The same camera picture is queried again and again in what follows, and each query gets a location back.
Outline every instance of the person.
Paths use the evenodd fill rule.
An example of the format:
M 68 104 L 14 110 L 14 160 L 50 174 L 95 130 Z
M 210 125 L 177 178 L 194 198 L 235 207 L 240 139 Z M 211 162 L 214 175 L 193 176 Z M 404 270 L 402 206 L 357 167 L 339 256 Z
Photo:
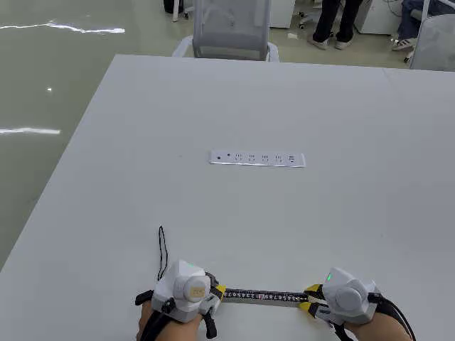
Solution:
M 362 0 L 346 0 L 341 17 L 340 31 L 336 34 L 335 48 L 343 50 L 353 41 L 354 20 Z M 314 34 L 309 36 L 309 42 L 317 48 L 327 50 L 328 37 L 331 35 L 332 25 L 335 21 L 340 0 L 323 0 L 322 13 Z
M 140 341 L 142 332 L 152 313 L 151 302 L 142 305 L 139 331 L 136 340 Z M 188 323 L 171 321 L 158 335 L 156 341 L 196 341 L 197 331 L 202 316 L 198 315 Z M 373 319 L 364 325 L 345 323 L 359 341 L 410 341 L 410 336 L 396 319 L 381 313 L 375 313 Z
M 401 10 L 401 22 L 398 27 L 398 41 L 393 45 L 392 50 L 399 51 L 405 48 L 412 48 L 417 43 L 419 35 L 420 20 L 414 18 L 412 11 L 422 11 L 424 8 L 424 0 L 403 0 Z M 455 10 L 437 0 L 430 0 L 428 14 L 430 16 L 438 16 L 440 14 L 455 13 Z

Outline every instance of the gold label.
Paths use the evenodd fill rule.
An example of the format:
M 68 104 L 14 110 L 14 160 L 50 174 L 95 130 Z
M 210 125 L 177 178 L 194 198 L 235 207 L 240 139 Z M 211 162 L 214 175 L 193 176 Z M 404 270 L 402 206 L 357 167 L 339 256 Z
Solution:
M 205 296 L 205 288 L 203 286 L 192 286 L 190 290 L 191 297 L 204 297 Z

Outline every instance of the mesh chair back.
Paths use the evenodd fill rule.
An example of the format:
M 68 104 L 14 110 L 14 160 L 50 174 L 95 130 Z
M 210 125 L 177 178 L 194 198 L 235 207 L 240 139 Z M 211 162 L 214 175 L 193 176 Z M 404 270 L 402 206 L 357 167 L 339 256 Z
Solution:
M 270 0 L 195 0 L 196 58 L 265 60 Z

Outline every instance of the black cord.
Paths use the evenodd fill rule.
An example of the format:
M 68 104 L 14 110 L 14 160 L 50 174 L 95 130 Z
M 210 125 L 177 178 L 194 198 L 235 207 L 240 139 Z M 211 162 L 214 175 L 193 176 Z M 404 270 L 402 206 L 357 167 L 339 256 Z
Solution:
M 163 268 L 163 249 L 161 246 L 161 236 L 163 238 L 163 245 L 164 245 L 164 251 L 166 252 L 166 263 Z M 166 246 L 166 238 L 164 236 L 164 229 L 162 226 L 159 227 L 158 229 L 158 238 L 159 238 L 159 271 L 158 271 L 158 276 L 157 279 L 158 281 L 163 278 L 164 272 L 168 268 L 168 248 Z
M 382 297 L 382 301 L 383 302 L 386 302 L 388 304 L 390 304 L 396 311 L 398 314 L 400 314 L 400 317 L 403 319 L 403 321 L 405 322 L 405 325 L 406 325 L 406 328 L 407 328 L 407 333 L 409 334 L 409 336 L 414 340 L 415 340 L 415 335 L 414 335 L 414 331 L 412 330 L 411 328 L 411 325 L 409 322 L 407 322 L 406 320 L 406 317 L 405 317 L 405 314 L 402 313 L 402 311 L 397 307 L 397 305 L 395 303 L 393 303 L 391 300 L 388 300 L 386 299 L 385 297 Z
M 398 316 L 393 316 L 393 315 L 391 315 L 389 313 L 387 315 L 395 318 L 396 320 L 397 320 L 398 317 L 401 318 L 402 321 L 398 320 L 398 322 L 400 322 L 400 324 L 403 325 L 403 327 L 405 327 L 406 333 L 411 337 L 411 339 L 413 341 L 416 341 L 415 334 L 414 334 L 414 331 L 411 328 L 410 323 L 407 322 L 405 314 L 402 313 L 402 311 L 397 307 L 397 305 L 395 303 L 393 303 L 391 300 L 386 299 L 380 293 L 369 293 L 368 294 L 368 302 L 377 303 L 377 304 L 385 303 L 385 304 L 388 304 L 388 305 L 392 306 L 392 308 L 395 310 L 395 312 L 398 314 Z
M 396 2 L 397 0 L 387 0 L 387 6 L 389 7 L 390 13 L 392 13 L 394 16 L 401 18 L 401 15 L 396 14 L 393 10 L 392 7 L 390 6 L 390 2 Z

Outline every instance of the black pants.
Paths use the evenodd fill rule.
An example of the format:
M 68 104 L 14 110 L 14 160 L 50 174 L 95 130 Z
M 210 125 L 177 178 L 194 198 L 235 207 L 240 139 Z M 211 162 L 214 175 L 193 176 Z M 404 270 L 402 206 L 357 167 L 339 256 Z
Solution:
M 338 41 L 348 42 L 353 38 L 354 20 L 361 3 L 362 0 L 346 0 L 343 16 L 341 17 L 340 31 L 336 35 Z M 340 0 L 322 1 L 322 14 L 316 27 L 316 32 L 313 34 L 315 41 L 322 43 L 330 36 L 339 6 Z

